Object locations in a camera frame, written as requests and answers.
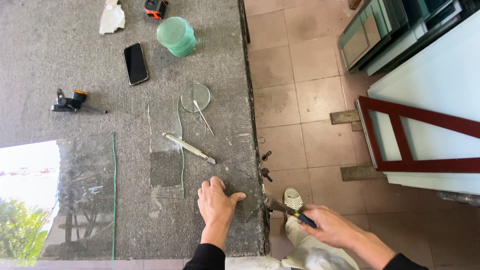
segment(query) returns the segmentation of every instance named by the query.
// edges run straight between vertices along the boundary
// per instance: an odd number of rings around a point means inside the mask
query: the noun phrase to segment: gray concrete workbench
[[[171,0],[167,17],[185,18],[198,40],[194,53],[185,58],[172,56],[157,42],[159,21],[145,14],[143,0],[120,4],[125,28],[102,36],[103,0],[0,2],[0,147],[115,132],[115,258],[190,258],[204,226],[197,208],[203,180],[217,175],[232,181],[240,171],[252,180],[245,190],[262,189],[242,4]],[[129,86],[122,50],[136,42],[143,46],[150,80]],[[185,197],[152,198],[147,104],[178,98],[191,82],[211,91],[203,112],[216,134],[204,135],[198,115],[184,113],[183,139],[208,152],[217,165],[186,152]],[[89,92],[87,104],[108,114],[50,112],[56,88],[67,96],[73,89]],[[268,252],[266,217],[263,205],[247,219],[237,213],[226,254]]]

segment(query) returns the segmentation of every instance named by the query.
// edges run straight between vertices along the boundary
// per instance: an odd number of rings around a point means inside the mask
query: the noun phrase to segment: red door frame
[[[480,122],[363,96],[359,96],[358,101],[363,116],[363,123],[366,127],[366,137],[370,140],[372,154],[375,157],[378,171],[480,173],[480,158],[413,160],[407,137],[405,136],[405,131],[400,121],[400,116],[457,131],[479,139]],[[368,113],[369,110],[386,113],[390,117],[402,160],[382,160],[382,155],[380,154],[377,139],[373,131],[372,120]]]

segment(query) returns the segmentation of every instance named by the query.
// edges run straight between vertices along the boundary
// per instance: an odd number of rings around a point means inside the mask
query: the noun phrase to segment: smartphone
[[[125,65],[127,66],[128,80],[131,86],[148,80],[142,45],[136,43],[123,50]]]

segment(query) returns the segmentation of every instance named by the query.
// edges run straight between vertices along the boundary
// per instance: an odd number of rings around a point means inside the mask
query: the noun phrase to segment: tree
[[[41,231],[49,212],[28,209],[25,203],[0,198],[0,259],[35,260],[47,231]]]

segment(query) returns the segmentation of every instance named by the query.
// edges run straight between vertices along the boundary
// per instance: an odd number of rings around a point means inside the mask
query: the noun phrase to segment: white sandal
[[[300,207],[303,205],[300,194],[295,190],[295,188],[291,187],[287,188],[283,193],[283,201],[286,206],[294,210],[299,210]]]

